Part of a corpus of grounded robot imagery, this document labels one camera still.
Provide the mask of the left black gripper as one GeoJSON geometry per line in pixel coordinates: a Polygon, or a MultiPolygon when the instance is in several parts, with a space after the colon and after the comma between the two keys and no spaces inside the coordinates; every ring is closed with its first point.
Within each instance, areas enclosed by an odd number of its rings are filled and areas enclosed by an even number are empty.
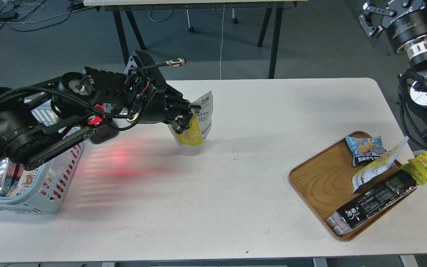
{"type": "Polygon", "coordinates": [[[167,85],[167,89],[164,92],[160,92],[151,83],[147,83],[143,92],[146,97],[151,93],[150,101],[145,98],[143,109],[126,119],[130,124],[133,124],[137,117],[140,116],[138,120],[140,124],[172,124],[173,131],[181,135],[191,127],[190,121],[193,113],[199,113],[201,110],[200,105],[195,105],[185,100],[182,98],[182,93],[170,85],[167,85]]]}

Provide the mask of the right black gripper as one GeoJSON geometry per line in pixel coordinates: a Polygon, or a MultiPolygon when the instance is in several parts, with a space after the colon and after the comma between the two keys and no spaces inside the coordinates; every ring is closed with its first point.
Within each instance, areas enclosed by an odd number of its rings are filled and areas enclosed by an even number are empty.
{"type": "Polygon", "coordinates": [[[369,38],[385,33],[395,54],[404,54],[409,42],[427,40],[425,0],[390,0],[386,7],[368,0],[358,20],[369,38]]]}

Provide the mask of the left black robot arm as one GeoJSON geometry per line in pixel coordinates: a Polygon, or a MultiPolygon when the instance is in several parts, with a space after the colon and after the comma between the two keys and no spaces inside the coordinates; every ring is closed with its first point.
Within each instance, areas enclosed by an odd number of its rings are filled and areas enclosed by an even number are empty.
{"type": "Polygon", "coordinates": [[[123,73],[86,66],[32,86],[0,87],[0,161],[35,169],[84,140],[100,144],[138,124],[186,132],[201,106],[159,71],[183,65],[184,59],[156,64],[134,51],[123,73]]]}

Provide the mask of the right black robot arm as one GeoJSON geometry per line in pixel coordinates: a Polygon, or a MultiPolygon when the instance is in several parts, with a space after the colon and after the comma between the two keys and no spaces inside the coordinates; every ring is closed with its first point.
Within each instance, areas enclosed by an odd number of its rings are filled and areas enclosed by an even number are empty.
{"type": "Polygon", "coordinates": [[[368,0],[358,20],[368,37],[385,33],[393,52],[408,57],[409,69],[398,76],[402,130],[427,151],[427,0],[389,0],[384,7],[368,0]]]}

